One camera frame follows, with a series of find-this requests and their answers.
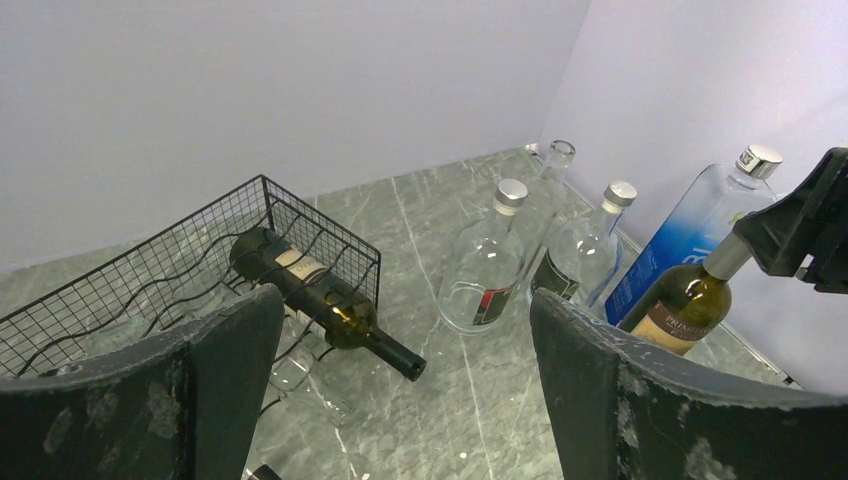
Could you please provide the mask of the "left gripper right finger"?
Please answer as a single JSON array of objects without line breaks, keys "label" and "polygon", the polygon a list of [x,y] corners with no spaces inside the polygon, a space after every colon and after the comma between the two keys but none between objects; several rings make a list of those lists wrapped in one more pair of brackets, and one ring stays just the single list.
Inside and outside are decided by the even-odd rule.
[{"label": "left gripper right finger", "polygon": [[843,479],[847,401],[692,362],[547,291],[530,307],[568,479]]}]

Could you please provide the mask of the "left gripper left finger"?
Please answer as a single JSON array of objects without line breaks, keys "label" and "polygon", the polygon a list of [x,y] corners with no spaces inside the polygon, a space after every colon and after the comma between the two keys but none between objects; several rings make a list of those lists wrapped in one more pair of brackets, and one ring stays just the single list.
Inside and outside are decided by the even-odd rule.
[{"label": "left gripper left finger", "polygon": [[5,479],[238,479],[284,324],[259,287],[66,372],[1,382]]}]

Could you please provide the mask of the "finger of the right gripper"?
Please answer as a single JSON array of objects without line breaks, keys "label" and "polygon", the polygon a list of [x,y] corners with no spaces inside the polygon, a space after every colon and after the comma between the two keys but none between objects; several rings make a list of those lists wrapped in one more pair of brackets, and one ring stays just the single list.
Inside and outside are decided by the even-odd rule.
[{"label": "finger of the right gripper", "polygon": [[776,203],[732,229],[760,270],[820,293],[847,293],[847,149],[833,147]]}]

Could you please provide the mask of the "blue labelled water bottle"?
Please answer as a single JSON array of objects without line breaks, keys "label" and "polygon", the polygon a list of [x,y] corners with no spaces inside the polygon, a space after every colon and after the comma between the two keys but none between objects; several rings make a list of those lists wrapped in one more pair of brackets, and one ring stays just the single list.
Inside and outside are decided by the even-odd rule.
[{"label": "blue labelled water bottle", "polygon": [[702,263],[737,220],[774,203],[767,179],[782,162],[776,150],[752,144],[732,166],[705,167],[606,299],[607,321],[618,324],[664,271]]}]

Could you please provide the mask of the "clear glass bottle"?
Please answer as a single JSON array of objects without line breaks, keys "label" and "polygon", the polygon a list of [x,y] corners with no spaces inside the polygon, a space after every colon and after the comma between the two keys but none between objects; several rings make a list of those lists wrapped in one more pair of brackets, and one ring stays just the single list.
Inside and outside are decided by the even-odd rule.
[{"label": "clear glass bottle", "polygon": [[273,391],[288,403],[298,404],[311,414],[342,427],[353,413],[352,405],[324,379],[319,356],[312,347],[313,333],[299,339],[304,326],[287,316],[270,374]]}]

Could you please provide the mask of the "gold-foil wine bottle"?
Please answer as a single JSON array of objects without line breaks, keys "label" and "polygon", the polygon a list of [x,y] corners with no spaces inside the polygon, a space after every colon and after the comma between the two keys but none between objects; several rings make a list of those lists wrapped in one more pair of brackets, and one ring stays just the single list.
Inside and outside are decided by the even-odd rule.
[{"label": "gold-foil wine bottle", "polygon": [[700,264],[676,265],[647,289],[617,327],[684,355],[728,314],[729,281],[751,259],[745,243],[728,234]]}]

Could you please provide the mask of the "dark green wine bottle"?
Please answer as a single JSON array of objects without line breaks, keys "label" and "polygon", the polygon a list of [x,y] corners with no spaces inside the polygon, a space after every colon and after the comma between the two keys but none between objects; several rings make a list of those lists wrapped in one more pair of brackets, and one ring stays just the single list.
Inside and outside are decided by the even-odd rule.
[{"label": "dark green wine bottle", "polygon": [[284,303],[314,321],[329,345],[367,349],[410,381],[424,372],[426,360],[379,327],[375,304],[365,294],[277,232],[248,230],[233,243],[229,261],[244,279],[275,285]]}]

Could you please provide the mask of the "clear red-label bottle silver cap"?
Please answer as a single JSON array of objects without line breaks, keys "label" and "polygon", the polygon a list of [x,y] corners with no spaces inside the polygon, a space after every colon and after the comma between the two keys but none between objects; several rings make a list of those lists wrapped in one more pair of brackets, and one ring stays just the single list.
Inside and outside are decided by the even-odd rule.
[{"label": "clear red-label bottle silver cap", "polygon": [[491,330],[516,288],[526,252],[513,221],[527,197],[523,182],[499,181],[491,209],[455,238],[436,301],[442,322],[462,335]]}]

